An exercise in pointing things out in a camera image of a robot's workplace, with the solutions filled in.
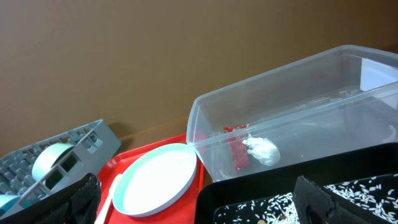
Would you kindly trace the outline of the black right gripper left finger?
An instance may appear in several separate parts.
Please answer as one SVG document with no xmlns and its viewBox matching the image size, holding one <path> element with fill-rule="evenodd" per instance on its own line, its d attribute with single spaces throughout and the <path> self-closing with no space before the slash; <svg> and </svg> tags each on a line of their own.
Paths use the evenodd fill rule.
<svg viewBox="0 0 398 224">
<path fill-rule="evenodd" d="M 93 224 L 101 201 L 101 182 L 94 174 L 25 208 L 1 224 Z"/>
</svg>

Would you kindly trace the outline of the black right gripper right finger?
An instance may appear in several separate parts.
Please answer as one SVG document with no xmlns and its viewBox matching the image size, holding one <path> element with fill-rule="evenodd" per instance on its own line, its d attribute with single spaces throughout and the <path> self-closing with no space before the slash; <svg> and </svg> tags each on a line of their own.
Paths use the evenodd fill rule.
<svg viewBox="0 0 398 224">
<path fill-rule="evenodd" d="M 304 176 L 294 178 L 293 201 L 300 223 L 389 223 L 370 211 L 364 210 L 347 199 L 328 190 L 327 185 L 367 179 L 349 177 L 319 183 Z"/>
</svg>

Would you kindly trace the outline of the white plastic spoon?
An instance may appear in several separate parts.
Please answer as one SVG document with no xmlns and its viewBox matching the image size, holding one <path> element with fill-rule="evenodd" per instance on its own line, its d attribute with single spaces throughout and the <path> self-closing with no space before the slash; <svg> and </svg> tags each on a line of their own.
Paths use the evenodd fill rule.
<svg viewBox="0 0 398 224">
<path fill-rule="evenodd" d="M 104 224 L 105 223 L 106 216 L 108 214 L 108 210 L 110 208 L 114 192 L 116 190 L 116 187 L 117 187 L 119 181 L 121 180 L 121 177 L 122 177 L 122 174 L 118 174 L 114 178 L 114 180 L 109 188 L 108 196 L 106 197 L 106 200 L 104 201 L 104 204 L 103 204 L 98 216 L 96 217 L 94 224 Z"/>
</svg>

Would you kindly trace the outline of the mint green bowl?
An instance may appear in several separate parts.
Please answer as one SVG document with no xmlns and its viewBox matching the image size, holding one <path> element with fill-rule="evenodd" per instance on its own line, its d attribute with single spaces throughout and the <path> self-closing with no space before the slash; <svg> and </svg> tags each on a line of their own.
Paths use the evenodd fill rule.
<svg viewBox="0 0 398 224">
<path fill-rule="evenodd" d="M 69 151 L 74 145 L 69 143 L 55 143 L 47 147 L 35 160 L 32 167 L 33 179 L 39 181 L 56 165 L 56 163 Z M 62 173 L 55 169 L 45 180 L 44 185 L 53 189 L 63 178 Z"/>
</svg>

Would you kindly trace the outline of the white rice pile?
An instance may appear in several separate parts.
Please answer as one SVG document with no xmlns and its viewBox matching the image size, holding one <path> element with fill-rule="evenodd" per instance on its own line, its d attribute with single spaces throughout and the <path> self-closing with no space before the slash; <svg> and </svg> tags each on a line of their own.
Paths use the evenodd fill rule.
<svg viewBox="0 0 398 224">
<path fill-rule="evenodd" d="M 397 223 L 397 174 L 331 184 L 326 188 L 389 223 Z M 225 205 L 213 215 L 214 224 L 298 222 L 291 192 Z"/>
</svg>

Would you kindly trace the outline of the white tissue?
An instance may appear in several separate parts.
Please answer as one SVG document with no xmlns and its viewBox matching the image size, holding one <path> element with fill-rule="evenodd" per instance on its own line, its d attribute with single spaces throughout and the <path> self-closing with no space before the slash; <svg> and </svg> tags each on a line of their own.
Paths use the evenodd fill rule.
<svg viewBox="0 0 398 224">
<path fill-rule="evenodd" d="M 280 161 L 278 147 L 267 138 L 247 138 L 243 144 L 248 147 L 248 154 L 252 155 L 265 166 L 274 166 Z"/>
</svg>

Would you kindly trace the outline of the light blue plate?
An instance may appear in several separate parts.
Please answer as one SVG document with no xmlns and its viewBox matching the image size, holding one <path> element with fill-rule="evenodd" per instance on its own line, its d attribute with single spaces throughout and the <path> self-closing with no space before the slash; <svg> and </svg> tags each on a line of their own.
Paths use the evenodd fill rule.
<svg viewBox="0 0 398 224">
<path fill-rule="evenodd" d="M 188 190 L 196 171 L 197 155 L 190 146 L 172 143 L 157 147 L 123 172 L 114 191 L 114 208 L 131 217 L 159 213 Z"/>
</svg>

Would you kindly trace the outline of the red snack wrapper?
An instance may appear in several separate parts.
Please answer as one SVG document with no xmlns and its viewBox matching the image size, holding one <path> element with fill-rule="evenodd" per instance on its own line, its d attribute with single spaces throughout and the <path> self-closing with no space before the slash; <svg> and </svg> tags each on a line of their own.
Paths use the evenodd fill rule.
<svg viewBox="0 0 398 224">
<path fill-rule="evenodd" d="M 247 134 L 236 136 L 228 139 L 228 145 L 231 151 L 233 159 L 234 171 L 238 172 L 242 168 L 250 165 L 250 160 L 248 158 L 247 147 L 243 144 L 244 138 Z"/>
</svg>

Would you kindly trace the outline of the light blue bowl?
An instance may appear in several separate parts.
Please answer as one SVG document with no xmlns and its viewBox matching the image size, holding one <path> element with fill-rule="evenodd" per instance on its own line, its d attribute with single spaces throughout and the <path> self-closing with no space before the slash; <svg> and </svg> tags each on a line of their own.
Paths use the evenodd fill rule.
<svg viewBox="0 0 398 224">
<path fill-rule="evenodd" d="M 20 199 L 19 195 L 0 195 L 0 208 L 1 210 L 9 210 Z"/>
</svg>

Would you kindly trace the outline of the grey dishwasher rack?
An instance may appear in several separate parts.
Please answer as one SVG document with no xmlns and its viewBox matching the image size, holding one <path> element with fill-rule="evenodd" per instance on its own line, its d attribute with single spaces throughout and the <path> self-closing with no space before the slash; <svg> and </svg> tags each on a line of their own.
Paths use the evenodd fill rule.
<svg viewBox="0 0 398 224">
<path fill-rule="evenodd" d="M 69 143 L 74 148 L 65 154 L 42 179 L 36 181 L 32 167 L 37 157 L 55 143 Z M 1 194 L 19 195 L 9 210 L 1 210 L 1 218 L 9 217 L 81 180 L 86 174 L 98 174 L 121 146 L 120 140 L 102 119 L 71 129 L 62 134 L 22 147 L 1 158 Z M 53 188 L 44 180 L 55 170 L 63 178 Z"/>
</svg>

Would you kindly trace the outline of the black waste tray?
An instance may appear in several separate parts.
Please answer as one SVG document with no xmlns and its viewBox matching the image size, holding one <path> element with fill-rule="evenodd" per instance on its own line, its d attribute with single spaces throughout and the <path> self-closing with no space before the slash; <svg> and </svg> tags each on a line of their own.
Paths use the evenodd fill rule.
<svg viewBox="0 0 398 224">
<path fill-rule="evenodd" d="M 215 182 L 199 193 L 195 224 L 213 223 L 213 214 L 223 205 L 291 192 L 301 175 L 329 185 L 396 173 L 394 142 Z"/>
</svg>

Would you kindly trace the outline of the red plastic tray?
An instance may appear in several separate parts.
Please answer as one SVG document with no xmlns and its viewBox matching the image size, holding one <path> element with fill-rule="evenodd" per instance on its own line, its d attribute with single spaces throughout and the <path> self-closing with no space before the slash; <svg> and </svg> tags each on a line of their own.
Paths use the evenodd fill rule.
<svg viewBox="0 0 398 224">
<path fill-rule="evenodd" d="M 108 161 L 98 173 L 101 182 L 101 205 L 108 196 L 108 190 L 116 175 L 123 173 L 129 165 L 135 162 L 145 153 L 159 146 L 170 143 L 185 143 L 186 134 L 180 134 L 168 139 L 153 142 L 145 146 L 131 148 L 114 156 Z M 188 190 L 173 205 L 165 210 L 143 218 L 133 218 L 123 215 L 110 206 L 106 218 L 109 224 L 191 224 L 195 220 L 195 208 L 199 192 L 203 189 L 205 168 L 200 161 L 197 161 L 197 171 L 195 178 Z"/>
</svg>

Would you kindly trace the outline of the clear plastic bin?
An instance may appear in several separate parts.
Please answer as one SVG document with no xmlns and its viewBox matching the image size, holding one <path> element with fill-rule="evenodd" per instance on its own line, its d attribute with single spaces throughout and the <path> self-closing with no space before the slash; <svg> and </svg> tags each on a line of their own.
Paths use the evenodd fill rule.
<svg viewBox="0 0 398 224">
<path fill-rule="evenodd" d="M 248 154 L 234 171 L 228 139 L 267 138 L 274 166 Z M 199 96 L 187 123 L 215 181 L 397 141 L 397 54 L 342 45 Z"/>
</svg>

